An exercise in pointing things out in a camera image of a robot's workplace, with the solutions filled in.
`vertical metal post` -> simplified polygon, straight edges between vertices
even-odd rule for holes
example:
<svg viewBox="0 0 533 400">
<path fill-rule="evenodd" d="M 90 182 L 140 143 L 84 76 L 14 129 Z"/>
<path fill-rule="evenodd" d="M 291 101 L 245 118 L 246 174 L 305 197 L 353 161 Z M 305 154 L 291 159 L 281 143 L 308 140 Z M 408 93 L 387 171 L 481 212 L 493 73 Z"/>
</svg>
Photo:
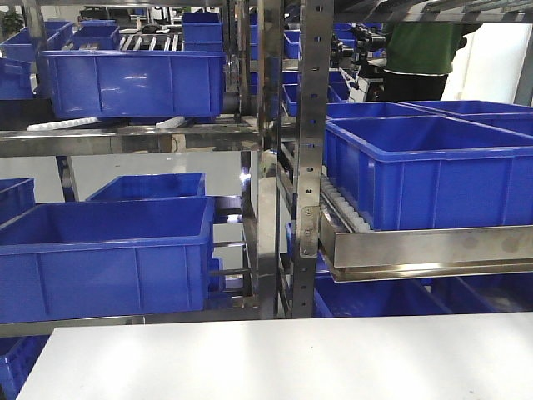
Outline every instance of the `vertical metal post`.
<svg viewBox="0 0 533 400">
<path fill-rule="evenodd" d="M 252 175 L 251 175 L 251 166 L 252 166 L 252 155 L 250 152 L 241 152 L 241 210 L 242 216 L 245 218 L 254 218 L 255 214 L 253 212 L 252 204 Z M 244 232 L 242 232 L 242 240 L 246 240 Z M 247 249 L 242 249 L 242 267 L 250 268 L 250 263 L 248 262 Z M 252 295 L 252 275 L 243 274 L 242 275 L 242 287 L 243 287 L 243 296 Z"/>
<path fill-rule="evenodd" d="M 239 50 L 239 96 L 241 98 L 241 115 L 251 112 L 250 97 L 250 2 L 238 0 L 239 19 L 237 22 Z"/>
<path fill-rule="evenodd" d="M 522 65 L 522 72 L 516 86 L 515 104 L 530 106 L 533 100 L 533 32 L 527 43 L 526 56 Z"/>
<path fill-rule="evenodd" d="M 283 0 L 262 0 L 258 8 L 258 128 L 262 150 L 257 168 L 257 266 L 261 318 L 277 309 L 280 204 L 277 154 L 281 151 L 281 68 Z"/>
<path fill-rule="evenodd" d="M 235 1 L 222 1 L 222 38 L 227 55 L 226 91 L 237 91 L 237 27 L 235 21 Z"/>
<path fill-rule="evenodd" d="M 49 97 L 47 63 L 38 55 L 41 51 L 47 50 L 47 31 L 44 27 L 41 6 L 36 0 L 22 0 L 22 6 L 26 16 L 27 28 L 30 33 L 30 42 L 35 52 L 37 60 L 37 73 L 39 76 L 39 86 L 44 97 Z"/>
<path fill-rule="evenodd" d="M 299 112 L 292 218 L 295 230 L 292 317 L 312 316 L 318 254 L 320 176 L 326 128 L 333 2 L 301 1 Z"/>
</svg>

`white wall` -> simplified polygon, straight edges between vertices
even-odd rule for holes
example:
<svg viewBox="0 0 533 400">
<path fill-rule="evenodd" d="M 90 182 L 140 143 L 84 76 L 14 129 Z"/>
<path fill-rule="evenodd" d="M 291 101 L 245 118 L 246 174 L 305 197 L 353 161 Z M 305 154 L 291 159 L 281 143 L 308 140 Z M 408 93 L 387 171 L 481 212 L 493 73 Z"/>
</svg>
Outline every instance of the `white wall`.
<svg viewBox="0 0 533 400">
<path fill-rule="evenodd" d="M 484 24 L 457 52 L 445 100 L 513 103 L 531 25 Z"/>
<path fill-rule="evenodd" d="M 77 23 L 82 6 L 42 6 L 42 16 L 45 21 L 50 18 L 61 18 L 71 23 Z"/>
</svg>

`person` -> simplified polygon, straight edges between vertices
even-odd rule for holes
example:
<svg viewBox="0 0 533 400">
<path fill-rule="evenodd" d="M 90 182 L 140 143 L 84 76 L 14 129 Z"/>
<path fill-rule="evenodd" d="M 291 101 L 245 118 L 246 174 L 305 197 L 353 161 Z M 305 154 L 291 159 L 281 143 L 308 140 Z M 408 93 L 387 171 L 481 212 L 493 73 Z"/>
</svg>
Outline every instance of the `person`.
<svg viewBox="0 0 533 400">
<path fill-rule="evenodd" d="M 480 24 L 398 23 L 386 24 L 384 68 L 385 100 L 407 102 L 441 100 L 451 63 L 465 35 Z"/>
</svg>

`perforated metal upright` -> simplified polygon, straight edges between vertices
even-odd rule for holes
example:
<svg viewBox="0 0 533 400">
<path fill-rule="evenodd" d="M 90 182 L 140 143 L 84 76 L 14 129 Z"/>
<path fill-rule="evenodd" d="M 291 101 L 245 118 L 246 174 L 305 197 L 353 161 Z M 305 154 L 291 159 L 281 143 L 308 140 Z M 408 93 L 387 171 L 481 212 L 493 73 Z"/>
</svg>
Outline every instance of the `perforated metal upright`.
<svg viewBox="0 0 533 400">
<path fill-rule="evenodd" d="M 330 67 L 333 2 L 301 2 L 301 59 L 299 112 L 293 170 L 292 220 L 294 230 L 293 318 L 313 311 L 320 219 L 320 177 L 326 129 L 327 83 Z"/>
</svg>

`white roller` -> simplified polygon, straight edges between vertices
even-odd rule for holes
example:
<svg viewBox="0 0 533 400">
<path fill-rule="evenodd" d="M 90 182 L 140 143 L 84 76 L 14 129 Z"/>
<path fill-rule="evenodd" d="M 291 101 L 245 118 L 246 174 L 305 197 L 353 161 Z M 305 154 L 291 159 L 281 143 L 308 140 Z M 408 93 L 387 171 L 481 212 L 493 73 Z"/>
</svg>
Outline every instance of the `white roller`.
<svg viewBox="0 0 533 400">
<path fill-rule="evenodd" d="M 29 127 L 27 127 L 27 130 L 28 131 L 54 131 L 56 129 L 79 127 L 81 125 L 88 125 L 90 123 L 99 123 L 99 122 L 100 120 L 96 117 L 68 119 L 66 121 L 37 123 L 37 124 L 30 125 Z"/>
</svg>

